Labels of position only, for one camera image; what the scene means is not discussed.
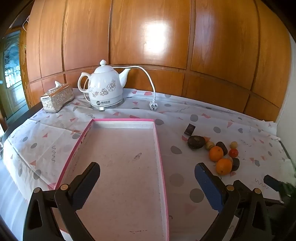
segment white tray with pink edge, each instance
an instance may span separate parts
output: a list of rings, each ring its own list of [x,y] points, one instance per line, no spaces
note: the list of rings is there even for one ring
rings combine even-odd
[[[95,240],[168,241],[168,211],[154,120],[93,119],[71,152],[56,187],[91,162],[100,177],[76,213]],[[61,230],[63,221],[55,216]]]

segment white patterned tablecloth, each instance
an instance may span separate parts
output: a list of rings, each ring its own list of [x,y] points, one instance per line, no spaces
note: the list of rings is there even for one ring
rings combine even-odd
[[[294,170],[279,138],[276,123],[256,120],[215,105],[157,93],[158,109],[152,112],[152,93],[124,89],[125,102],[104,112],[93,110],[78,89],[75,99],[61,111],[38,111],[16,128],[4,143],[3,161],[24,198],[29,201],[35,187],[52,190],[77,139],[94,118],[154,119],[166,184],[170,240],[196,241],[217,216],[194,176],[195,165],[204,162],[215,174],[205,148],[191,150],[184,131],[196,126],[193,135],[210,137],[226,146],[238,142],[240,167],[222,176],[225,184],[241,180],[251,190],[260,188],[266,198],[279,194],[263,183],[269,174],[281,181],[294,181]],[[225,240],[229,240],[237,219]]]

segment brass bolt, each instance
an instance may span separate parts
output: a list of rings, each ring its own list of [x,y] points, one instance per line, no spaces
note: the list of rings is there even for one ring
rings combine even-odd
[[[255,193],[260,194],[261,190],[259,188],[255,188]]]
[[[65,190],[68,189],[68,185],[67,184],[63,184],[63,185],[61,185],[60,188],[61,188],[61,190],[65,191]]]
[[[234,186],[233,185],[227,185],[227,190],[228,191],[233,191],[234,190]]]
[[[39,191],[40,191],[40,188],[35,188],[33,192],[38,193]]]

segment black round object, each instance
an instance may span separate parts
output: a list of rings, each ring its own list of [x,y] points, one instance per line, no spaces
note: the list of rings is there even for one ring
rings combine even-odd
[[[192,149],[200,149],[205,145],[205,139],[201,136],[191,136],[188,138],[187,145]]]
[[[238,158],[232,158],[232,159],[233,159],[233,164],[232,164],[231,171],[234,172],[239,168],[239,159]]]
[[[216,146],[222,148],[224,156],[228,153],[228,150],[222,141],[217,142]]]

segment tomato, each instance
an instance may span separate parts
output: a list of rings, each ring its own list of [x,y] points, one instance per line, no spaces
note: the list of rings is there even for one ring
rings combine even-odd
[[[229,155],[232,158],[236,158],[238,156],[238,154],[239,154],[239,151],[237,149],[230,149],[230,151],[229,151]]]

